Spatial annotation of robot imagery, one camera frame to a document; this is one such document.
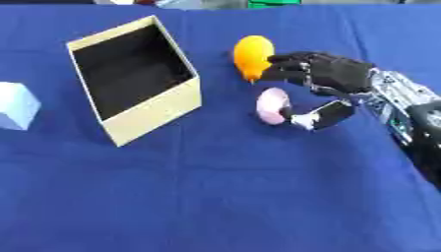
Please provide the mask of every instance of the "orange fruit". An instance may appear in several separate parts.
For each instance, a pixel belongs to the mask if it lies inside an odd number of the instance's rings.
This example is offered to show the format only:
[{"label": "orange fruit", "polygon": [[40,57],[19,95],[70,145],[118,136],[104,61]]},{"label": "orange fruit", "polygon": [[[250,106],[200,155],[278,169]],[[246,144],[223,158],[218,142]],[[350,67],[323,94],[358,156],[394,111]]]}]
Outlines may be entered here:
[{"label": "orange fruit", "polygon": [[274,55],[273,44],[260,35],[248,35],[234,46],[234,65],[245,80],[253,83],[259,80],[262,72],[271,66],[268,57]]}]

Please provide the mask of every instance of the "green object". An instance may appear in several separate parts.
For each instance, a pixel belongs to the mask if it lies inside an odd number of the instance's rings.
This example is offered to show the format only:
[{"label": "green object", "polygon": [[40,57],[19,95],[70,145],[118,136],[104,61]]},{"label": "green object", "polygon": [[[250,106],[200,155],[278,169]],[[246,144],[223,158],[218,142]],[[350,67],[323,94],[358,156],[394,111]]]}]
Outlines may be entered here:
[{"label": "green object", "polygon": [[248,8],[269,8],[288,4],[300,4],[300,0],[248,0]]}]

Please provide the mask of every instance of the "table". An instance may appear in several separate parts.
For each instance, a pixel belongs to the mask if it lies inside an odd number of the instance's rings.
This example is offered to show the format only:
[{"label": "table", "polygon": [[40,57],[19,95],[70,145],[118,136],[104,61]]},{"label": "table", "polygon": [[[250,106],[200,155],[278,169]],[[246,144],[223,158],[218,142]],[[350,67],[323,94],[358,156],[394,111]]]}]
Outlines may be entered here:
[{"label": "table", "polygon": [[[0,131],[1,251],[438,251],[441,196],[360,108],[309,134],[263,125],[229,50],[247,34],[402,71],[441,93],[438,6],[178,11],[0,6],[0,79],[42,101]],[[113,147],[64,43],[155,14],[201,74],[203,107]]]}]

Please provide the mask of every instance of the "beige box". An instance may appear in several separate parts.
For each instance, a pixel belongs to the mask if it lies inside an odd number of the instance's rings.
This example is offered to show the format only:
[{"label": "beige box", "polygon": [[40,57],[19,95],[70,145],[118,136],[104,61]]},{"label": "beige box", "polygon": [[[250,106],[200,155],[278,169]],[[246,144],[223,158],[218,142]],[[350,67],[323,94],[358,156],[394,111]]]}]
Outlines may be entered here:
[{"label": "beige box", "polygon": [[198,73],[155,16],[67,47],[98,122],[118,147],[201,106]]}]

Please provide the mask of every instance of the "pink ball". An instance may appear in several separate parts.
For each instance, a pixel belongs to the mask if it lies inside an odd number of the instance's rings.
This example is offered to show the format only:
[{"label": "pink ball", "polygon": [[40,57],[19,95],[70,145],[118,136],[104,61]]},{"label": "pink ball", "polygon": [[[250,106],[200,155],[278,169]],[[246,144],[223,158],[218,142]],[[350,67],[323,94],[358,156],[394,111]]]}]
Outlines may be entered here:
[{"label": "pink ball", "polygon": [[277,125],[284,122],[280,111],[286,106],[289,106],[289,97],[286,92],[278,88],[270,88],[257,98],[256,111],[264,122]]}]

